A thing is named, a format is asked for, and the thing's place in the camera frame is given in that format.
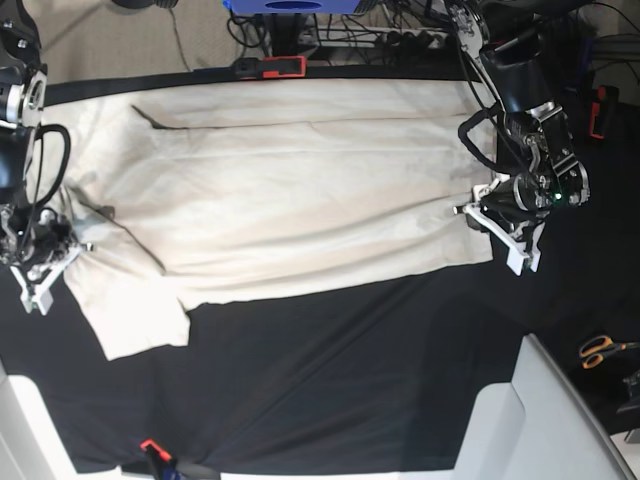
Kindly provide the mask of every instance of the gray floor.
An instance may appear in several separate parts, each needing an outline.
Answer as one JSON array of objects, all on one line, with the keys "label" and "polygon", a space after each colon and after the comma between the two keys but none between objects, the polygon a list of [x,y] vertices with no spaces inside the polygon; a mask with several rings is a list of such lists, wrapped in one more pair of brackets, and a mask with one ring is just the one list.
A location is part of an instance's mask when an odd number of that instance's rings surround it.
[{"label": "gray floor", "polygon": [[[640,1],[604,0],[640,25]],[[151,7],[131,11],[111,0],[24,0],[38,24],[52,83],[185,71],[172,18]],[[600,35],[636,32],[617,12],[588,5],[578,12]],[[225,24],[220,0],[181,0],[175,8],[190,69],[225,67],[240,53]],[[621,88],[623,101],[640,104],[640,86],[629,67],[614,65],[596,83]]]}]

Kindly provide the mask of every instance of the white cloth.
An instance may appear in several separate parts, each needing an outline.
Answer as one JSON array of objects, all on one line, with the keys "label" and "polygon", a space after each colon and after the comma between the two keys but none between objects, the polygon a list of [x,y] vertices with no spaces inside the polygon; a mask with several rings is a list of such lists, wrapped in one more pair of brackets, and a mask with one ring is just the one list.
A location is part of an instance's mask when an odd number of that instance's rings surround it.
[{"label": "white cloth", "polygon": [[[73,141],[54,206],[97,247],[65,281],[107,358],[186,345],[184,311],[203,303],[489,260],[488,237],[452,212],[490,179],[457,138],[471,98],[458,82],[331,79],[48,108],[43,123],[66,125]],[[473,132],[489,156],[490,132]],[[47,178],[58,167],[54,137],[45,142]],[[98,207],[113,207],[115,220]]]}]

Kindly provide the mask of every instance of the scissors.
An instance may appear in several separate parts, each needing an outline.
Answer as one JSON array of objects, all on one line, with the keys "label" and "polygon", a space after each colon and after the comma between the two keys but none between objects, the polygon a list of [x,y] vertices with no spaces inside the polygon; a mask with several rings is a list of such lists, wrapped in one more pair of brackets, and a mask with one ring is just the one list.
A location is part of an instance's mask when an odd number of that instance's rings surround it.
[{"label": "scissors", "polygon": [[608,335],[598,335],[580,347],[580,358],[584,359],[582,368],[595,368],[612,355],[632,348],[640,348],[640,342],[617,343]]}]

